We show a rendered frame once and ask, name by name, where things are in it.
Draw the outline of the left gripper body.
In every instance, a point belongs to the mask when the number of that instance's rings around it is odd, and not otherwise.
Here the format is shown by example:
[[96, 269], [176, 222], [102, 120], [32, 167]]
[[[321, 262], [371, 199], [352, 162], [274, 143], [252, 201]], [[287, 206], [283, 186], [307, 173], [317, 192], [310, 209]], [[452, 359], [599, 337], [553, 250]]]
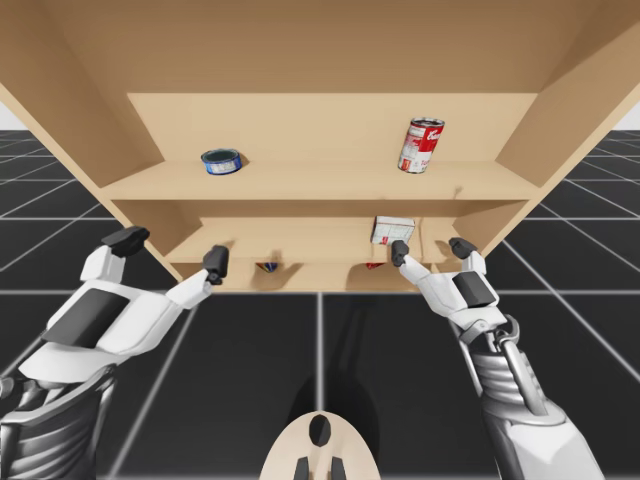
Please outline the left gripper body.
[[19, 372], [37, 381], [81, 383], [156, 348], [174, 322], [175, 303], [167, 296], [91, 280], [49, 319], [44, 344]]

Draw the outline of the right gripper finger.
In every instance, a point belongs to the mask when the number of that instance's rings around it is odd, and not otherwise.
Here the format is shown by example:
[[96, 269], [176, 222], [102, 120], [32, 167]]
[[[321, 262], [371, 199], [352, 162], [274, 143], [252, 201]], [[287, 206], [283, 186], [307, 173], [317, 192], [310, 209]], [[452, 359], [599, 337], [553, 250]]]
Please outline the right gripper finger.
[[391, 244], [391, 261], [401, 275], [414, 286], [431, 275], [429, 269], [410, 256], [409, 246], [402, 240], [396, 240]]
[[462, 261], [462, 271], [474, 271], [481, 275], [487, 273], [484, 257], [471, 242], [461, 237], [452, 237], [449, 246], [452, 253]]

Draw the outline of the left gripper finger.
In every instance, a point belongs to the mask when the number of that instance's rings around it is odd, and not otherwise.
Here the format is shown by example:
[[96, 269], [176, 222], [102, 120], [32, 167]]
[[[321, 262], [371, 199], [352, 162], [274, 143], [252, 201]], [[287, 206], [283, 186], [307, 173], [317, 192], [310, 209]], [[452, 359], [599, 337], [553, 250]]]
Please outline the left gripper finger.
[[149, 236], [150, 231], [145, 227], [130, 226], [104, 237], [101, 245], [87, 257], [80, 280], [120, 283], [126, 259], [141, 251]]
[[227, 276], [229, 249], [214, 245], [203, 257], [202, 268], [167, 291], [165, 296], [185, 310], [190, 310], [212, 293], [214, 286], [221, 285]]

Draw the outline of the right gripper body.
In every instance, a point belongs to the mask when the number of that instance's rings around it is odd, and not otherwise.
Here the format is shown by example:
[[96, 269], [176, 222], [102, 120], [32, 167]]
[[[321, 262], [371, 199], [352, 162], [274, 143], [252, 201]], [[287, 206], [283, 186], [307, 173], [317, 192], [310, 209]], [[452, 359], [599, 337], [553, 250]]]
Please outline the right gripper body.
[[431, 310], [468, 330], [479, 320], [490, 327], [506, 323], [499, 297], [484, 275], [475, 271], [431, 274], [418, 282]]

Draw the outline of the red and white can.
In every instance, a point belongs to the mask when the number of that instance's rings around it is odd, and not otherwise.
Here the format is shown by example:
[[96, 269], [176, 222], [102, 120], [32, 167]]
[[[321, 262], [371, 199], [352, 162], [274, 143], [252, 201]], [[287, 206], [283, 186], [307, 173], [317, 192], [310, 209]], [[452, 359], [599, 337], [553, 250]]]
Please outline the red and white can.
[[444, 129], [443, 120], [416, 117], [410, 121], [398, 161], [401, 171], [424, 173]]

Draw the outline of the blue flat can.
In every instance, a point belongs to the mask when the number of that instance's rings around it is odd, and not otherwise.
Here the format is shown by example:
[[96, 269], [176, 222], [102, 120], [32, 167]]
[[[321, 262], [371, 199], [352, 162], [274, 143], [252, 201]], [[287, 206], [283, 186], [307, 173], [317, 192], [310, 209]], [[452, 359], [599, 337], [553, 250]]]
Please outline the blue flat can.
[[205, 170], [210, 175], [222, 176], [239, 171], [242, 166], [240, 153], [235, 149], [214, 149], [201, 155]]

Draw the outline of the red and white carton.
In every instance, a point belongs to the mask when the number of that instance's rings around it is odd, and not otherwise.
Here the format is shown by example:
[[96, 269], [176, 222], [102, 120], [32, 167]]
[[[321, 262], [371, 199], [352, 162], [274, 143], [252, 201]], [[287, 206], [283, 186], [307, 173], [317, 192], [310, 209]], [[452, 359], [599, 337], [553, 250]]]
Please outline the red and white carton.
[[375, 217], [370, 237], [372, 244], [391, 245], [397, 240], [408, 243], [415, 230], [415, 220], [403, 217]]

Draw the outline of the tan robot part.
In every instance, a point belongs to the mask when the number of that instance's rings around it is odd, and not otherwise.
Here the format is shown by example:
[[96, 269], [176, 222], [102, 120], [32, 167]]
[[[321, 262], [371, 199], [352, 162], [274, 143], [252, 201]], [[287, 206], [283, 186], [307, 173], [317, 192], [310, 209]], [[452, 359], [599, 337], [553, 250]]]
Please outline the tan robot part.
[[360, 433], [326, 411], [304, 414], [277, 437], [259, 480], [381, 480]]

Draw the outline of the pale wooden shelf unit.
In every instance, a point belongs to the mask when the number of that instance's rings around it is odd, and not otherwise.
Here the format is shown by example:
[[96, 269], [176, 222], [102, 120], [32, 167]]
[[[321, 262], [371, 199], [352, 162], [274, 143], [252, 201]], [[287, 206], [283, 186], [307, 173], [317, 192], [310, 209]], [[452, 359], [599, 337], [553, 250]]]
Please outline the pale wooden shelf unit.
[[[175, 278], [227, 245], [228, 291], [407, 290], [378, 215], [451, 271], [639, 101], [640, 0], [0, 0], [0, 102]], [[445, 122], [421, 174], [416, 117]]]

